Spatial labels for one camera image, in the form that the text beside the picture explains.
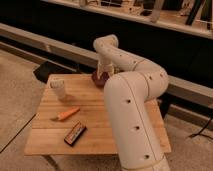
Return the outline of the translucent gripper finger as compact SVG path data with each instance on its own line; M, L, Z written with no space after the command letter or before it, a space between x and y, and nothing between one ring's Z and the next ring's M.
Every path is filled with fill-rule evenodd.
M101 79L102 74L103 74L103 72L97 71L97 78L98 78L98 79Z
M115 74L115 72L114 72L114 70L113 71L108 71L107 74L108 74L108 77L111 77L111 76L113 76Z

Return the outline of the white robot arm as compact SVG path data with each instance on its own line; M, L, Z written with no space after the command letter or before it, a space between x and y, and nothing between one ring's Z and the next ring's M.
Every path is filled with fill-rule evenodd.
M99 71L121 69L106 81L104 102L122 171L170 171L145 107L166 91L165 69L120 49L114 35L97 38L93 46L100 56Z

